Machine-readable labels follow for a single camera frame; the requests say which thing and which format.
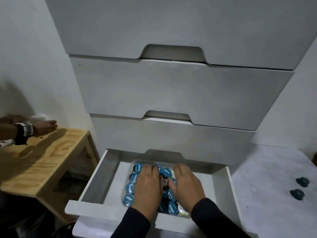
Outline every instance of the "drawer front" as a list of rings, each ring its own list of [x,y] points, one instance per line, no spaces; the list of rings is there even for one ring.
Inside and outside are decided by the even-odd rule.
[[[74,55],[137,59],[149,44],[176,45],[200,47],[209,64],[294,70],[317,32],[317,0],[46,2]]]
[[[149,149],[180,153],[185,159],[234,165],[254,132],[193,125],[163,118],[128,119],[90,114],[99,145],[145,153]]]
[[[107,150],[90,178],[78,201],[70,200],[65,208],[67,214],[87,216],[110,221],[118,225],[127,208],[122,205],[121,194],[125,184],[130,163],[137,154]],[[229,169],[225,165],[205,165],[194,163],[189,167],[201,181],[207,198],[213,200],[236,225],[243,227],[240,221],[240,209],[236,200]],[[155,228],[173,232],[200,235],[196,224],[188,217],[172,216],[158,213]]]
[[[162,60],[71,57],[88,113],[186,114],[194,124],[256,130],[291,71]]]

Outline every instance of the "wristwatch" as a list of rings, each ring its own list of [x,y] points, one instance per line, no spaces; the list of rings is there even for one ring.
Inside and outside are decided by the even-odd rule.
[[[15,126],[18,128],[18,134],[16,136],[15,145],[26,144],[29,137],[33,136],[34,129],[31,123],[17,123]]]

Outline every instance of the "hand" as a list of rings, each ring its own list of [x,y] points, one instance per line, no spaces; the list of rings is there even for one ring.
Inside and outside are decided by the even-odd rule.
[[[21,115],[8,115],[0,118],[1,124],[16,124],[26,122],[28,119]]]
[[[134,186],[132,208],[138,210],[151,221],[162,200],[163,182],[159,168],[151,164],[143,166]]]
[[[171,178],[168,178],[168,187],[173,192],[177,201],[188,211],[192,213],[195,204],[203,198],[206,198],[201,182],[191,172],[191,169],[185,164],[176,164],[173,166],[177,185]]]
[[[40,137],[51,132],[54,132],[57,128],[57,122],[55,120],[40,121],[33,124],[34,133],[33,136]]]

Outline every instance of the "left hand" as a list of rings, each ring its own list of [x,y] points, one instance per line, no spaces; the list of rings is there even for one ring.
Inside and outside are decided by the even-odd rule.
[[[163,182],[157,166],[146,164],[139,173],[134,186],[132,208],[151,221],[162,200]]]
[[[28,119],[21,115],[8,115],[0,118],[1,124],[16,124],[26,122]]]

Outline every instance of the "wooden table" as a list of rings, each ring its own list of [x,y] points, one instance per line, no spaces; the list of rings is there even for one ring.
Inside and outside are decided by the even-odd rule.
[[[64,209],[73,195],[54,191],[54,187],[83,149],[96,168],[97,159],[87,130],[60,128],[42,137],[31,137],[26,145],[0,149],[0,189],[37,198],[61,221],[73,217]]]

